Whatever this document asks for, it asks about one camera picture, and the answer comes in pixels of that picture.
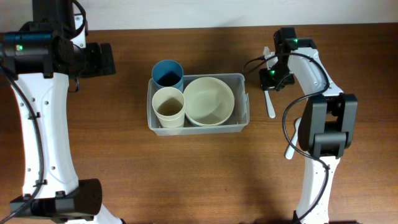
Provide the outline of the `cream cup back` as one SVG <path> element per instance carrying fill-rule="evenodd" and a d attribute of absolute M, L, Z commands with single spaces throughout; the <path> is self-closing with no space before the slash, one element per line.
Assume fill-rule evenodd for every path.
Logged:
<path fill-rule="evenodd" d="M 185 118 L 182 116 L 173 120 L 159 119 L 163 128 L 182 128 L 184 126 Z"/>

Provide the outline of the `blue cup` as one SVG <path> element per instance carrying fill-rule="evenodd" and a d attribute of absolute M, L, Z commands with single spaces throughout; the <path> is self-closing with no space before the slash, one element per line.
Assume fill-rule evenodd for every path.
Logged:
<path fill-rule="evenodd" d="M 152 79 L 158 90 L 164 87 L 174 87 L 183 92 L 183 68 L 174 60 L 162 60 L 156 63 L 152 69 Z"/>

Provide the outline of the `cream bowl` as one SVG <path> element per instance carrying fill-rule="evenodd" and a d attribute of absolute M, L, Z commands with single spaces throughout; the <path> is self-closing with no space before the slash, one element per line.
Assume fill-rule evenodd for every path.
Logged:
<path fill-rule="evenodd" d="M 193 119 L 208 114 L 228 118 L 234 110 L 234 94 L 231 88 L 218 78 L 197 78 L 187 85 L 183 95 L 185 114 Z"/>
<path fill-rule="evenodd" d="M 220 118 L 215 116 L 214 114 L 208 114 L 207 116 L 200 118 L 190 118 L 186 116 L 189 122 L 191 122 L 194 126 L 219 126 L 224 125 L 231 117 L 228 118 Z"/>

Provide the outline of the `cream cup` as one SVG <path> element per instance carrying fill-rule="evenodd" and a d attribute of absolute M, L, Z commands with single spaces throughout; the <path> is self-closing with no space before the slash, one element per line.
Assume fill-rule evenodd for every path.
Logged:
<path fill-rule="evenodd" d="M 182 128 L 184 126 L 185 118 L 182 116 L 173 120 L 159 119 L 163 128 Z"/>
<path fill-rule="evenodd" d="M 164 87 L 152 97 L 152 108 L 158 118 L 171 121 L 185 114 L 185 98 L 183 93 L 174 87 Z"/>

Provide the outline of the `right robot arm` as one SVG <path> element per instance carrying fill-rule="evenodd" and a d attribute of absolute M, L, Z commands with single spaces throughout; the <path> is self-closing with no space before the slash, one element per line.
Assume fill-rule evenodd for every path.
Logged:
<path fill-rule="evenodd" d="M 309 38 L 298 38 L 292 27 L 274 33 L 275 52 L 264 50 L 267 67 L 259 72 L 264 91 L 279 91 L 298 83 L 303 96 L 288 105 L 305 101 L 285 157 L 298 152 L 305 158 L 300 201 L 293 223 L 328 223 L 328 204 L 334 174 L 353 140 L 358 100 L 339 88 L 322 65 L 317 46 Z"/>

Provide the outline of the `grey plastic fork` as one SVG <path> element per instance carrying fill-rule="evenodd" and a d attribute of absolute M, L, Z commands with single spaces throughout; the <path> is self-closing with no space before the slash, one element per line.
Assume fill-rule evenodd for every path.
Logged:
<path fill-rule="evenodd" d="M 273 119 L 276 117 L 276 115 L 275 115 L 275 110 L 274 110 L 274 107 L 273 107 L 273 104 L 272 104 L 272 101 L 271 101 L 268 91 L 264 91 L 264 97 L 265 97 L 265 101 L 266 101 L 267 114 L 271 119 Z"/>

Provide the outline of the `clear plastic storage container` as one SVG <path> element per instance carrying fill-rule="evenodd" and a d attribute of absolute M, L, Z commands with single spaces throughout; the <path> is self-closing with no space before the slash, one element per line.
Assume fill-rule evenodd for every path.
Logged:
<path fill-rule="evenodd" d="M 149 129 L 158 136 L 238 133 L 242 131 L 250 120 L 249 96 L 245 90 L 244 76 L 240 73 L 209 74 L 208 76 L 225 82 L 234 94 L 234 110 L 228 120 L 218 126 L 203 127 L 195 126 L 188 118 L 185 118 L 182 128 L 163 128 L 152 107 L 152 97 L 157 88 L 153 79 L 150 79 L 147 90 L 147 123 Z"/>

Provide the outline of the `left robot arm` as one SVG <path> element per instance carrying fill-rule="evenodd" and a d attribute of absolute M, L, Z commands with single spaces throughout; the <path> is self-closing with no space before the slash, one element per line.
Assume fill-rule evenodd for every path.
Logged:
<path fill-rule="evenodd" d="M 70 152 L 70 82 L 116 72 L 108 43 L 88 43 L 77 1 L 34 1 L 33 19 L 1 38 L 1 72 L 21 117 L 25 158 L 22 194 L 8 219 L 55 223 L 121 223 L 103 204 L 98 179 L 78 178 Z"/>

